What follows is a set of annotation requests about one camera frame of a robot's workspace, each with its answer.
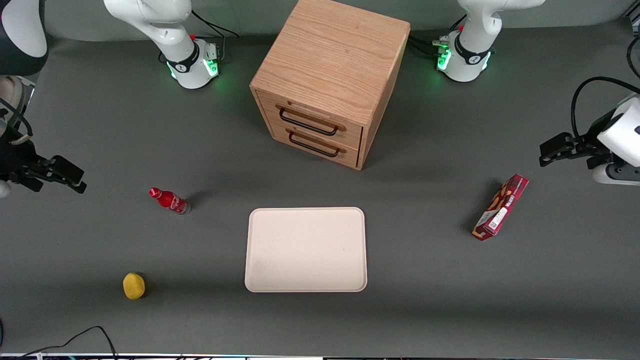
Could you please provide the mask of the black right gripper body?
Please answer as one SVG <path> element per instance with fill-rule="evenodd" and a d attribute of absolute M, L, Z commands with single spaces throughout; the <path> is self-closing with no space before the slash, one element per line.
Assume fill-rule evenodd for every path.
<path fill-rule="evenodd" d="M 12 145 L 9 137 L 1 137 L 1 180 L 22 185 L 33 192 L 41 191 L 45 182 L 69 184 L 59 169 L 62 157 L 38 155 L 31 141 Z"/>

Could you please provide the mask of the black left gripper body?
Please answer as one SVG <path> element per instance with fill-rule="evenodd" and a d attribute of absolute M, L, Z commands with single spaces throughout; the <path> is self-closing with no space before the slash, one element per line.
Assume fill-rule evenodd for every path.
<path fill-rule="evenodd" d="M 595 170 L 600 166 L 608 166 L 610 164 L 610 151 L 604 146 L 597 136 L 593 135 L 574 135 L 571 137 L 573 142 L 573 150 L 571 151 L 570 160 L 585 158 L 585 164 L 588 170 Z"/>

